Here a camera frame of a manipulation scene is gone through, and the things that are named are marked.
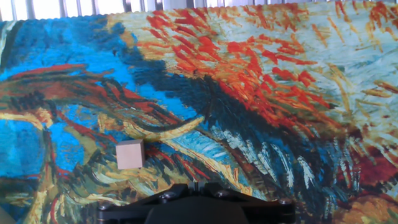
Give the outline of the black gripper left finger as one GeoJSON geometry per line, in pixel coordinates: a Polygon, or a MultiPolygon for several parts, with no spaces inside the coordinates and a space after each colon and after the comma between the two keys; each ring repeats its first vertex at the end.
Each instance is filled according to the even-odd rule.
{"type": "Polygon", "coordinates": [[[173,184],[169,189],[127,205],[115,205],[110,202],[102,203],[96,211],[96,223],[144,224],[153,208],[177,199],[192,196],[197,187],[198,182],[173,184]]]}

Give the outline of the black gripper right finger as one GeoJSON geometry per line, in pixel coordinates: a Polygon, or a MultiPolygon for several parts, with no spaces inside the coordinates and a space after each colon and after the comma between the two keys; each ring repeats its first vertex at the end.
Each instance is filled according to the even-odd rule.
{"type": "Polygon", "coordinates": [[[197,194],[238,205],[249,223],[295,223],[295,202],[289,198],[265,201],[216,182],[198,182],[197,194]]]}

